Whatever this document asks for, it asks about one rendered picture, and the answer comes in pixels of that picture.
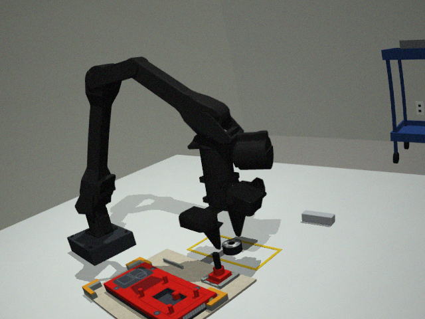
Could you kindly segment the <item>black tyre with grey rim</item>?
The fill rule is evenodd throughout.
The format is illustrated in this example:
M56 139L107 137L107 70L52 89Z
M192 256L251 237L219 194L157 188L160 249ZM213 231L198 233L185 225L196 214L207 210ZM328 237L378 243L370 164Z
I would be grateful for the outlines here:
M223 253L226 255L237 255L242 251L240 239L229 239L222 243Z

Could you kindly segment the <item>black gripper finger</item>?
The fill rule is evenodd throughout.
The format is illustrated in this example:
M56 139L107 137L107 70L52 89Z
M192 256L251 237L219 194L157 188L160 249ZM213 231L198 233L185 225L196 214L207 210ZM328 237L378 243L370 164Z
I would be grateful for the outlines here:
M218 221L218 223L214 225L213 228L210 228L209 230L204 232L205 236L207 236L209 241L214 245L216 249L219 250L221 248L220 228L223 224L223 222Z
M232 224L232 228L234 230L234 233L236 236L240 237L242 234L244 221L245 221L245 215L243 213L239 213L232 208L228 211L228 214L230 216L230 222Z

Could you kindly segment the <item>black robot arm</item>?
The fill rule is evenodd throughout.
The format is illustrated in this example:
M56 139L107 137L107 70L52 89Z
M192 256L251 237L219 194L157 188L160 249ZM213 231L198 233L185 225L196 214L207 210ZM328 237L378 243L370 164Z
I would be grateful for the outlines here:
M129 78L174 107L197 134L187 147L199 149L203 173L222 174L234 166L240 170L272 168L274 151L268 131L244 132L224 102L192 91L142 56L93 66L85 78L85 93L90 102L87 166L75 204L77 212L86 215L86 234L100 238L118 229L111 224L106 207L116 190L116 175L108 169L108 144L112 104L122 81ZM256 177L250 184L240 183L237 175L232 179L231 186L222 186L221 210L232 208L253 216L266 196L263 179Z

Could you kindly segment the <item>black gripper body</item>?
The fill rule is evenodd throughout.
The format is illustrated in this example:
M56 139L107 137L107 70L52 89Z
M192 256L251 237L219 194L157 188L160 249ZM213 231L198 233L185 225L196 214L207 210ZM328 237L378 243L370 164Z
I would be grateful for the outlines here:
M207 196L203 197L203 202L208 203L209 206L206 208L191 207L190 209L181 212L179 215L180 227L196 231L198 233L204 233L205 231L213 228L218 223L218 213L220 213L220 194L222 186L227 183L228 186L232 185L233 177L237 175L240 178L238 172L234 172L234 168L226 173L217 175L208 175L203 173L203 176L199 178L200 183L205 184Z

